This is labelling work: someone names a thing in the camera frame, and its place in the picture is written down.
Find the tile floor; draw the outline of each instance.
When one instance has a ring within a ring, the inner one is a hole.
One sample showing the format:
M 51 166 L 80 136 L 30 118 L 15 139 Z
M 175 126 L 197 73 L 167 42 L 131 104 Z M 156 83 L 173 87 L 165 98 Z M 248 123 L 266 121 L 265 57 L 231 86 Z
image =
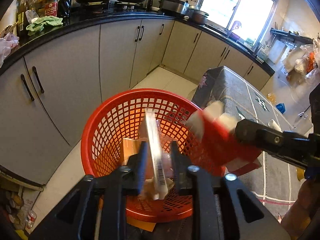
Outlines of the tile floor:
M 154 88 L 167 90 L 191 99 L 196 84 L 163 68 L 156 68 L 134 88 Z M 37 198 L 33 210 L 37 214 L 34 229 L 50 210 L 84 176 L 80 157 L 79 142 L 55 171 L 44 191 Z

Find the cabinet door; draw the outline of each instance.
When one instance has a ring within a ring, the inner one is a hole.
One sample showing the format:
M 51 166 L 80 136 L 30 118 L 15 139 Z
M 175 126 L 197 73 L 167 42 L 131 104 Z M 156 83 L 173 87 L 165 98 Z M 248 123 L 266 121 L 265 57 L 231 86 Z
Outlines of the cabinet door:
M 89 116 L 101 104 L 99 30 L 97 25 L 69 33 L 25 56 L 45 110 L 71 146 L 81 139 Z
M 165 50 L 162 64 L 184 73 L 201 30 L 175 22 Z
M 130 78 L 141 20 L 106 23 L 100 33 L 102 100 L 130 89 Z
M 252 63 L 250 68 L 244 75 L 244 79 L 247 80 L 251 85 L 253 85 L 257 90 L 261 90 L 263 86 L 267 83 L 270 76 L 257 64 Z
M 243 77 L 251 64 L 251 59 L 229 46 L 224 53 L 219 66 L 226 66 L 236 72 L 239 76 Z
M 130 88 L 147 76 L 161 26 L 162 21 L 159 19 L 142 20 L 140 37 L 134 55 Z
M 22 74 L 34 101 L 21 80 Z M 44 111 L 23 59 L 0 80 L 0 165 L 25 179 L 46 184 L 71 147 Z
M 200 81 L 209 68 L 219 65 L 228 47 L 223 41 L 202 32 L 184 74 Z
M 174 20 L 163 20 L 162 25 L 159 30 L 159 37 L 156 44 L 155 51 L 153 53 L 152 62 L 150 64 L 149 71 L 153 70 L 155 67 L 159 66 L 162 62 L 165 48 L 167 47 L 170 33 L 172 31 L 172 27 L 174 24 Z

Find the cabinet handle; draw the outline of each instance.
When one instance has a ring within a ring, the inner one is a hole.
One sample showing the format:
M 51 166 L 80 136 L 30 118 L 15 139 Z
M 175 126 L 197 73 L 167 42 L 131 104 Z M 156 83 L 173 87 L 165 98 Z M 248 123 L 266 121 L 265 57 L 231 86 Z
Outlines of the cabinet handle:
M 253 66 L 252 66 L 252 68 L 250 69 L 250 71 L 248 72 L 248 75 L 250 74 L 250 72 L 251 72 L 252 69 L 253 69 Z
M 162 24 L 162 31 L 161 31 L 161 33 L 160 33 L 159 35 L 161 35 L 161 34 L 162 34 L 162 32 L 163 32 L 163 29 L 164 29 L 164 24 Z
M 138 42 L 138 38 L 139 38 L 139 34 L 140 34 L 140 26 L 138 26 L 138 30 L 139 30 L 139 32 L 138 32 L 137 38 L 134 40 L 135 42 Z
M 32 101 L 32 102 L 35 101 L 35 98 L 34 98 L 33 95 L 31 94 L 31 91 L 30 91 L 30 89 L 29 89 L 29 87 L 28 87 L 28 84 L 27 84 L 27 82 L 26 82 L 26 79 L 25 79 L 24 75 L 21 74 L 20 77 L 21 77 L 21 80 L 22 80 L 24 86 L 26 87 L 26 89 L 27 89 L 27 91 L 28 91 L 28 94 L 29 94 L 29 96 L 30 96 L 30 98 L 31 98 L 31 101 Z
M 228 50 L 228 53 L 227 53 L 227 55 L 224 57 L 224 59 L 226 59 L 226 58 L 228 57 L 229 52 L 230 52 L 230 49 Z
M 32 67 L 32 71 L 33 71 L 33 73 L 36 75 L 36 79 L 37 79 L 37 81 L 38 81 L 38 84 L 39 84 L 39 87 L 40 87 L 40 91 L 41 91 L 41 93 L 43 94 L 43 93 L 44 93 L 44 89 L 43 89 L 43 87 L 42 87 L 42 85 L 41 85 L 41 82 L 40 82 L 40 79 L 39 79 L 39 76 L 38 76 L 38 72 L 37 72 L 37 69 L 36 69 L 35 66 Z
M 221 54 L 220 57 L 222 57 L 222 55 L 223 55 L 223 53 L 226 51 L 226 49 L 227 49 L 227 47 L 224 47 L 224 50 L 223 50 L 223 52 L 222 52 L 222 54 Z
M 196 42 L 198 35 L 199 35 L 199 33 L 197 33 L 197 36 L 196 36 L 195 40 L 193 41 L 193 43 L 195 43 L 195 42 Z
M 141 37 L 139 38 L 139 41 L 142 40 L 143 34 L 144 34 L 144 26 L 142 25 L 142 34 L 141 34 Z

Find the gray tablecloth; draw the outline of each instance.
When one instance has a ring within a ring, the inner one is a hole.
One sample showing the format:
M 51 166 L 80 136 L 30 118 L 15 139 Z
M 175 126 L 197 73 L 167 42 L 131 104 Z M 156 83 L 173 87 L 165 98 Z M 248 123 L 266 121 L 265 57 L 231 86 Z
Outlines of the gray tablecloth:
M 225 66 L 209 69 L 192 98 L 192 102 L 202 109 L 216 100 L 224 103 L 225 113 L 238 120 L 246 118 L 268 125 L 274 119 L 282 131 L 292 128 L 259 91 Z M 284 215 L 298 197 L 301 183 L 296 168 L 265 152 L 259 156 L 259 161 L 261 168 L 240 179 L 274 216 Z

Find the window frame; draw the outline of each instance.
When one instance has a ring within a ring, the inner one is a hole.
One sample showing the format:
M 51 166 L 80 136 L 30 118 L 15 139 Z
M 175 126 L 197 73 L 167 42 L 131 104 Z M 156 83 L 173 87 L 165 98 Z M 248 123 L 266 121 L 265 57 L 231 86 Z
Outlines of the window frame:
M 199 9 L 201 9 L 203 1 L 204 1 L 204 0 L 200 0 L 200 1 L 199 1 L 199 3 L 198 3 Z M 265 23 L 264 27 L 263 27 L 262 30 L 261 30 L 260 35 L 258 36 L 257 40 L 255 41 L 254 46 L 252 46 L 252 48 L 251 48 L 252 51 L 255 51 L 256 48 L 259 46 L 260 41 L 262 40 L 263 36 L 265 35 L 265 32 L 266 32 L 266 30 L 267 30 L 267 28 L 268 28 L 268 26 L 269 26 L 269 24 L 270 24 L 270 22 L 271 22 L 271 19 L 272 19 L 273 15 L 274 15 L 274 12 L 276 11 L 276 6 L 277 6 L 277 4 L 278 4 L 278 0 L 272 0 L 272 1 L 273 1 L 273 5 L 272 5 L 272 7 L 271 7 L 269 16 L 268 16 L 268 18 L 267 18 L 267 20 L 266 20 L 266 23 Z M 229 20 L 228 25 L 227 25 L 226 28 L 224 28 L 224 27 L 222 27 L 222 26 L 218 25 L 217 23 L 212 22 L 212 21 L 210 21 L 210 20 L 208 20 L 208 22 L 210 22 L 210 23 L 212 23 L 213 25 L 220 27 L 220 29 L 228 32 L 228 29 L 229 29 L 229 27 L 230 27 L 230 25 L 231 25 L 231 23 L 232 23 L 233 17 L 234 17 L 235 14 L 236 14 L 236 11 L 237 11 L 237 9 L 238 9 L 238 7 L 239 7 L 240 2 L 241 2 L 241 0 L 238 0 L 238 2 L 237 2 L 236 6 L 235 6 L 235 8 L 234 8 L 234 10 L 233 10 L 233 13 L 232 13 L 232 15 L 231 15 L 231 17 L 230 17 L 230 20 Z

